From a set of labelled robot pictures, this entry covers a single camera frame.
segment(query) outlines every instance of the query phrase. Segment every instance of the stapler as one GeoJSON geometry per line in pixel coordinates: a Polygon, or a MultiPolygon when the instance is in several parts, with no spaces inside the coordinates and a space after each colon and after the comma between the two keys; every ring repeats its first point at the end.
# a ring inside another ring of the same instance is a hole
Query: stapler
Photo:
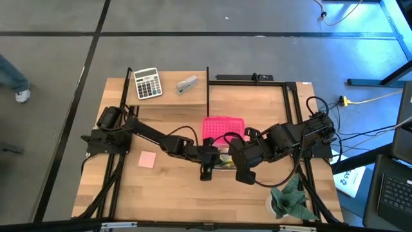
{"type": "Polygon", "coordinates": [[[187,90],[190,90],[195,84],[198,83],[198,77],[197,76],[191,76],[188,79],[179,82],[176,86],[177,89],[177,94],[181,95],[185,93],[187,90]]]}

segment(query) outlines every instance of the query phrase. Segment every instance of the calculator keypad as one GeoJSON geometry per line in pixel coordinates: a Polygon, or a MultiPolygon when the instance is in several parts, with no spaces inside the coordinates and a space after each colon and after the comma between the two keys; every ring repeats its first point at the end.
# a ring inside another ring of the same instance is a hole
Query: calculator keypad
{"type": "Polygon", "coordinates": [[[162,94],[159,77],[144,77],[135,79],[139,99],[156,97],[162,94]]]}

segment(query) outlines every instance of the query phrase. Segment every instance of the pink sticky note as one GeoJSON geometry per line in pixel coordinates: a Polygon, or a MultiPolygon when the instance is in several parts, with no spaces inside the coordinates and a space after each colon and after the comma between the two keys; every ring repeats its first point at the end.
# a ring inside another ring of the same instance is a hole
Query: pink sticky note
{"type": "Polygon", "coordinates": [[[140,154],[140,159],[139,159],[139,166],[140,167],[145,167],[145,168],[153,168],[155,165],[155,158],[156,158],[156,153],[154,152],[148,152],[148,151],[142,151],[140,154]]]}

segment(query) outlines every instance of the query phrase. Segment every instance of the pink container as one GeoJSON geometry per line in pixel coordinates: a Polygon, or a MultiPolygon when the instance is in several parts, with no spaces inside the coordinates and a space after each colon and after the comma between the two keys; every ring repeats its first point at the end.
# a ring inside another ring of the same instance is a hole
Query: pink container
{"type": "MultiPolygon", "coordinates": [[[[226,132],[236,132],[244,138],[245,121],[240,118],[232,117],[207,117],[203,120],[203,139],[217,138],[224,135],[226,132]]],[[[227,140],[231,140],[232,136],[226,136],[227,140]]],[[[215,145],[225,145],[223,138],[218,139],[215,145]]]]}

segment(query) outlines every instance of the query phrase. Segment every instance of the blue jeans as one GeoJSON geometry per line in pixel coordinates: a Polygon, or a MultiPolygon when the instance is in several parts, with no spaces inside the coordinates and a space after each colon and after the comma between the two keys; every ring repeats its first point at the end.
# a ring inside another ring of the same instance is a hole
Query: blue jeans
{"type": "Polygon", "coordinates": [[[28,89],[27,78],[0,54],[0,84],[16,93],[28,89]]]}

